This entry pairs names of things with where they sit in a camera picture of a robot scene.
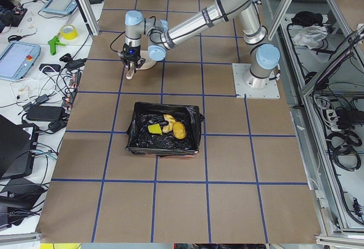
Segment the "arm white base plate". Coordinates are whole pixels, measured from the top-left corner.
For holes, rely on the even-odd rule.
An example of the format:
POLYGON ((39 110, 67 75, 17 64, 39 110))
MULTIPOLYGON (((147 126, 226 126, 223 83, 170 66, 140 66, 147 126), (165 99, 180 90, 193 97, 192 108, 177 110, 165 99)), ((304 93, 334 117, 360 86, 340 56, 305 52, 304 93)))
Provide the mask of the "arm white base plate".
POLYGON ((235 95, 237 98, 279 99, 278 83, 272 70, 268 78, 254 77, 249 63, 232 63, 235 95))

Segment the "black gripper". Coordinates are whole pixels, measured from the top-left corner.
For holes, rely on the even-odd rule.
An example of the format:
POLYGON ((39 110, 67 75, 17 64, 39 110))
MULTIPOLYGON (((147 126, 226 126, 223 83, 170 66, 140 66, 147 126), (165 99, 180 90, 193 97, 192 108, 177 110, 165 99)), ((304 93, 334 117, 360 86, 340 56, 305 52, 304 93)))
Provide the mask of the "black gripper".
POLYGON ((140 56, 140 46, 132 47, 130 45, 124 45, 118 54, 125 68, 128 68, 130 63, 133 63, 135 64, 135 71, 137 71, 141 69, 145 63, 145 59, 141 59, 140 56))

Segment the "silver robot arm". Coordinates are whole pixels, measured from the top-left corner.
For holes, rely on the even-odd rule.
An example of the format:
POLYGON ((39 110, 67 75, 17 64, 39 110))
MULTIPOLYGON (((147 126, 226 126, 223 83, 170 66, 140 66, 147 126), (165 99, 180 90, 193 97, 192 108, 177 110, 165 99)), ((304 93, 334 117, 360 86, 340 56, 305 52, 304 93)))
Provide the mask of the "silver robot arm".
POLYGON ((214 0, 189 19, 169 27, 166 20, 154 16, 145 18, 136 10, 125 15, 125 43, 118 52, 127 79, 140 69, 149 69, 165 59, 167 51, 222 22, 237 18, 242 26, 244 42, 252 46, 251 66, 243 74, 244 83, 253 89, 263 89, 272 79, 280 52, 264 43, 267 28, 262 25, 257 0, 214 0))

